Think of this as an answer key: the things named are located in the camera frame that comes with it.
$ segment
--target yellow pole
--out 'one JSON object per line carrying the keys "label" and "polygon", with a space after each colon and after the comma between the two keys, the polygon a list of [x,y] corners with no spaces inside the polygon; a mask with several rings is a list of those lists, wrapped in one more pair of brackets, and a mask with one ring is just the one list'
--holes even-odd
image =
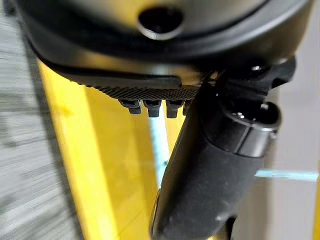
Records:
{"label": "yellow pole", "polygon": [[320,179],[318,180],[316,199],[313,240],[320,240]]}
{"label": "yellow pole", "polygon": [[157,194],[148,118],[39,68],[85,239],[148,240]]}

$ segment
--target gray carpet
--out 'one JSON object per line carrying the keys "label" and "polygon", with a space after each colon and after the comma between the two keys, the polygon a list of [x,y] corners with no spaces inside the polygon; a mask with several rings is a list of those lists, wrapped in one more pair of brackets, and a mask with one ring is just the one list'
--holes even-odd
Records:
{"label": "gray carpet", "polygon": [[0,240],[83,239],[35,57],[0,7]]}

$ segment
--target black handle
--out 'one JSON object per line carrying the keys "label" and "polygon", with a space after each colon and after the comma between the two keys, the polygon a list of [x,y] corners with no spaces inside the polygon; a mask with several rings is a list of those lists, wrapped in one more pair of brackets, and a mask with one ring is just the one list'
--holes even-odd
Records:
{"label": "black handle", "polygon": [[213,89],[201,88],[175,144],[151,220],[153,240],[206,240],[216,234],[263,166],[279,127],[272,103],[259,113],[268,122],[247,120],[226,111]]}

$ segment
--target black rubber grip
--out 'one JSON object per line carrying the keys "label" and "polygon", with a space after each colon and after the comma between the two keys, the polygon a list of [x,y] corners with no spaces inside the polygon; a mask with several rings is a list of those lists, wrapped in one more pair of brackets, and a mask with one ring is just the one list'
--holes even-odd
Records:
{"label": "black rubber grip", "polygon": [[206,240],[228,219],[263,158],[212,145],[195,102],[166,168],[151,222],[153,240]]}

